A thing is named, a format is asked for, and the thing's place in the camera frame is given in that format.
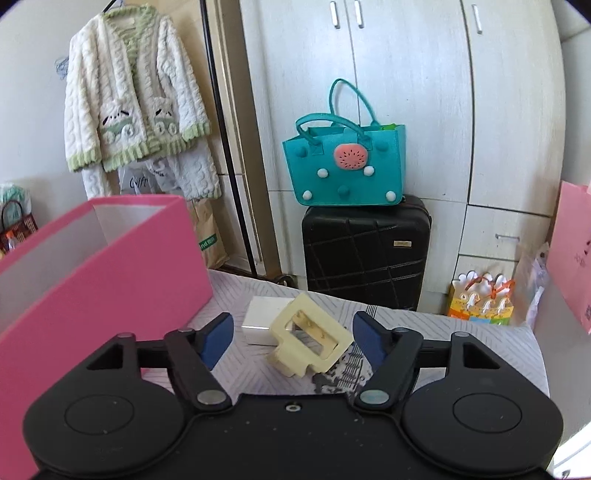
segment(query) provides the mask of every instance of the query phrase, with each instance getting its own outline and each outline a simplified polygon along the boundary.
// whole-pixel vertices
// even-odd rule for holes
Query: knit sweater
[[[123,7],[72,38],[64,139],[70,170],[89,169],[85,183],[91,172],[103,182],[105,171],[131,161],[181,153],[209,130],[170,17],[149,5]]]

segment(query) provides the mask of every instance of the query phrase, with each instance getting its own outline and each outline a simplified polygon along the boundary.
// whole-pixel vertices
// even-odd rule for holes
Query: sweater pocket
[[[100,109],[100,132],[107,145],[135,135],[133,114],[129,102],[115,99]]]
[[[178,122],[173,112],[173,101],[166,97],[152,99],[152,121],[157,135],[178,134]]]

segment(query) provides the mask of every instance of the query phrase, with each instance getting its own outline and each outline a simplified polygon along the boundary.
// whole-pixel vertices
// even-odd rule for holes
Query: pink paper bag
[[[570,310],[591,333],[591,186],[562,182],[547,266]]]
[[[93,199],[0,260],[0,478],[37,468],[22,438],[31,403],[108,339],[159,339],[212,286],[185,200]]]

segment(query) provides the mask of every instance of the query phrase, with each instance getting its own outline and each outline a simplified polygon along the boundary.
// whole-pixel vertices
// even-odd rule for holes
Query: metal screw
[[[363,403],[367,405],[383,405],[390,399],[384,390],[365,390],[359,396]]]
[[[290,403],[285,406],[285,409],[291,413],[301,410],[301,405],[297,403]]]
[[[226,394],[221,390],[204,390],[197,395],[197,401],[203,405],[219,405],[226,401]]]

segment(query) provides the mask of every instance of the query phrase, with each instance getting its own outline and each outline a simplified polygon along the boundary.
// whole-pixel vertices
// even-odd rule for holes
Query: drawer
[[[518,261],[545,242],[549,226],[547,217],[469,205],[460,255]]]
[[[494,258],[469,257],[459,255],[457,258],[456,272],[453,278],[456,279],[462,273],[468,273],[470,270],[476,271],[479,275],[490,273],[493,278],[503,274],[506,278],[512,278],[517,267],[517,262],[513,260],[498,260]]]
[[[422,291],[418,301],[417,312],[447,314],[447,294],[438,291]]]

